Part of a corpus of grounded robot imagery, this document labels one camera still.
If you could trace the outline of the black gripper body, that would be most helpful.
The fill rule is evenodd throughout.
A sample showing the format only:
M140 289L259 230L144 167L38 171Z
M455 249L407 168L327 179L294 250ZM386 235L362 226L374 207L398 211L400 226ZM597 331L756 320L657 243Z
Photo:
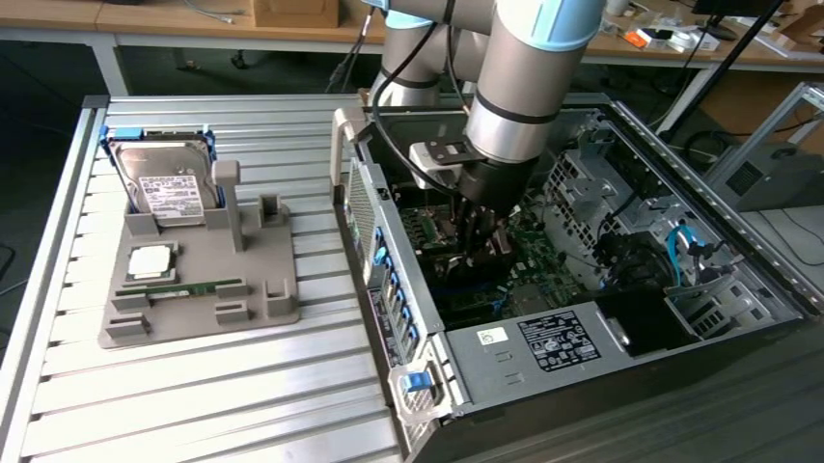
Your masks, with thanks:
M456 191L472 204L495 213L509 213L518 204L538 164L538 159L503 163L490 159L462 165Z

